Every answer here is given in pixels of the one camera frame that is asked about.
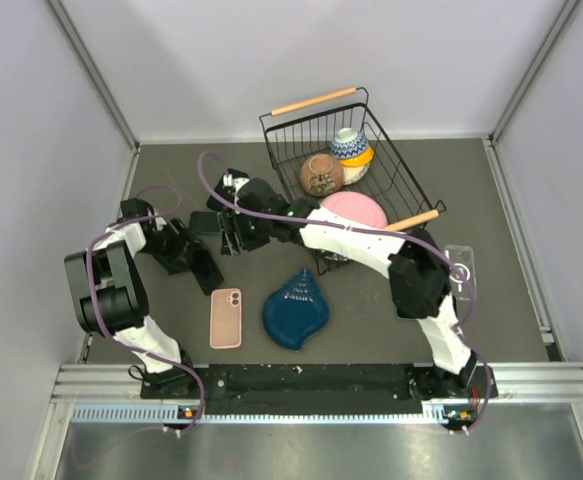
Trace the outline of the teal-edged phone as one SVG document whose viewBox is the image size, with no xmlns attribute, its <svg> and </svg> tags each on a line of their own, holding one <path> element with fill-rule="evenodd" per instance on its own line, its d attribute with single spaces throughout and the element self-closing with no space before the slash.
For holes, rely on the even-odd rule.
<svg viewBox="0 0 583 480">
<path fill-rule="evenodd" d="M 216 236 L 221 234 L 218 213 L 215 211 L 192 212 L 188 228 L 194 235 Z"/>
</svg>

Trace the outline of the pink phone case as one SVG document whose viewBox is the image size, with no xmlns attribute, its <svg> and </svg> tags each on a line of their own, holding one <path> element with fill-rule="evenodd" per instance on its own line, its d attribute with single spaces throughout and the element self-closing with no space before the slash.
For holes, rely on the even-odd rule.
<svg viewBox="0 0 583 480">
<path fill-rule="evenodd" d="M 242 344 L 242 293 L 237 288 L 217 289 L 210 299 L 209 344 L 215 350 Z"/>
</svg>

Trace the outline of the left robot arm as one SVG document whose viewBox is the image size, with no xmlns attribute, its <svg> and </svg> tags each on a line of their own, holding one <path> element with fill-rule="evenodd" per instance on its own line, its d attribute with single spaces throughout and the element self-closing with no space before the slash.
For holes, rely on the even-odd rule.
<svg viewBox="0 0 583 480">
<path fill-rule="evenodd" d="M 117 222 L 87 250 L 64 260 L 77 321 L 139 359 L 129 374 L 142 382 L 143 397 L 191 398 L 200 393 L 200 379 L 188 353 L 150 316 L 135 256 L 151 256 L 169 275 L 192 273 L 205 295 L 221 286 L 223 275 L 180 219 L 167 220 L 138 198 L 122 201 L 120 209 Z"/>
</svg>

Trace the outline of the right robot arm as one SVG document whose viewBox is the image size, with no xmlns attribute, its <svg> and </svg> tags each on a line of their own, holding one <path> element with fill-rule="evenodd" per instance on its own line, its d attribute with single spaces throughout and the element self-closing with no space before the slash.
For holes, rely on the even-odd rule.
<svg viewBox="0 0 583 480">
<path fill-rule="evenodd" d="M 235 251 L 277 239 L 378 272 L 389 282 L 397 315 L 420 325 L 437 385 L 452 396 L 473 385 L 478 356 L 465 340 L 451 287 L 459 273 L 427 231 L 390 232 L 339 216 L 312 200 L 289 202 L 260 178 L 226 173 L 207 190 L 229 218 L 229 244 Z"/>
</svg>

